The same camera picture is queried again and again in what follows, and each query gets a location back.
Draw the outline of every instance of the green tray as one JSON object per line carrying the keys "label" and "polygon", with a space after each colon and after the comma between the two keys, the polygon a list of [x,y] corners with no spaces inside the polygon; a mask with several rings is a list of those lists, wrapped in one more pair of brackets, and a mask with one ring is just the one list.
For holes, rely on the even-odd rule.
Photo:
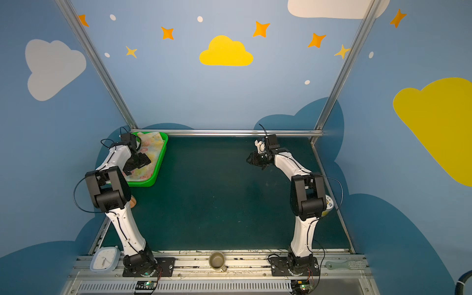
{"label": "green tray", "polygon": [[157,174],[159,172],[160,165],[162,164],[162,159],[164,158],[164,154],[166,153],[167,149],[167,141],[169,141],[169,137],[167,134],[160,132],[162,140],[164,141],[164,145],[162,146],[162,150],[160,151],[159,157],[157,159],[156,168],[154,169],[154,173],[152,174],[151,178],[144,180],[144,181],[128,181],[129,186],[139,186],[139,187],[150,187],[156,182]]}

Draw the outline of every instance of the yellow star decal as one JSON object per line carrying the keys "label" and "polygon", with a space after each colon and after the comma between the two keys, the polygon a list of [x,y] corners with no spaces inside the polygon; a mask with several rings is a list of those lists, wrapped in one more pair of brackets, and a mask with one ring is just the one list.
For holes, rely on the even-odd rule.
{"label": "yellow star decal", "polygon": [[162,31],[164,32],[164,36],[162,37],[162,39],[171,39],[171,40],[174,40],[174,37],[172,37],[172,31],[174,29],[165,29],[163,26],[161,27],[162,28]]}
{"label": "yellow star decal", "polygon": [[402,19],[406,16],[406,14],[403,14],[400,10],[396,13],[395,18],[390,22],[391,25],[395,25],[395,28],[398,28],[398,25],[402,21]]}
{"label": "yellow star decal", "polygon": [[326,35],[324,36],[318,36],[317,34],[314,34],[313,33],[313,40],[312,42],[310,43],[310,45],[308,45],[308,48],[312,47],[312,46],[316,46],[316,47],[320,47],[321,46],[321,41],[323,40],[323,38],[326,37]]}
{"label": "yellow star decal", "polygon": [[137,49],[131,50],[131,49],[128,48],[128,46],[126,46],[126,49],[128,49],[128,53],[127,53],[126,55],[132,55],[132,56],[134,56],[135,58],[137,58],[136,55],[135,55],[135,51],[136,51]]}
{"label": "yellow star decal", "polygon": [[340,55],[340,56],[342,56],[343,59],[344,59],[344,56],[346,55],[346,52],[348,52],[348,51],[350,51],[350,50],[351,50],[350,48],[348,48],[348,49],[344,48],[344,44],[342,44],[342,45],[341,45],[341,51],[338,52],[338,53],[336,53],[334,56]]}
{"label": "yellow star decal", "polygon": [[253,37],[255,36],[262,36],[265,38],[266,36],[266,30],[267,30],[267,27],[269,26],[270,24],[265,24],[265,25],[262,25],[262,24],[259,24],[258,22],[256,22],[256,31],[254,32],[254,35]]}
{"label": "yellow star decal", "polygon": [[88,23],[85,21],[85,14],[79,16],[79,19],[80,19],[80,22],[81,22],[84,26],[88,26]]}

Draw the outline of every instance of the dark green table surface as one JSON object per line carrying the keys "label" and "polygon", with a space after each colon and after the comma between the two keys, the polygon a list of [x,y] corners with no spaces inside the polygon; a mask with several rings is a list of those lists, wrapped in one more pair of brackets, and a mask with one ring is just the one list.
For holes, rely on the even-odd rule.
{"label": "dark green table surface", "polygon": [[[171,137],[151,187],[132,187],[136,224],[151,249],[288,249],[295,216],[290,181],[271,165],[246,163],[255,138]],[[319,168],[307,138],[279,138],[306,168]],[[349,248],[335,212],[323,218],[314,239],[324,248]],[[121,243],[110,226],[102,246]]]}

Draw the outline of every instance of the metal vent grille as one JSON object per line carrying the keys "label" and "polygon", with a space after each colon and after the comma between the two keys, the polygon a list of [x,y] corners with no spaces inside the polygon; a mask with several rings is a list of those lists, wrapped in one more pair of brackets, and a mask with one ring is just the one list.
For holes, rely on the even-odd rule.
{"label": "metal vent grille", "polygon": [[[136,283],[129,281],[82,281],[77,294],[141,294],[135,291]],[[239,292],[291,292],[290,280],[160,280],[153,294],[158,293],[239,293]]]}
{"label": "metal vent grille", "polygon": [[154,293],[291,292],[286,280],[160,281]]}
{"label": "metal vent grille", "polygon": [[82,281],[78,294],[132,294],[136,283],[133,281]]}

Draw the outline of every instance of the white cloud decal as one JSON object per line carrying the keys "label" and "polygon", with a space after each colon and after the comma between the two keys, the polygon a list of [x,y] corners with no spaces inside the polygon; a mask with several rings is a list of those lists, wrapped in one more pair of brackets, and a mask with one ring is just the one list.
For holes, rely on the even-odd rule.
{"label": "white cloud decal", "polygon": [[[376,17],[387,9],[390,0],[381,0]],[[362,19],[371,0],[288,0],[288,11],[296,17]]]}
{"label": "white cloud decal", "polygon": [[39,100],[46,101],[77,78],[87,65],[85,56],[71,50],[61,41],[48,43],[34,39],[25,51],[26,63],[31,70],[28,90]]}

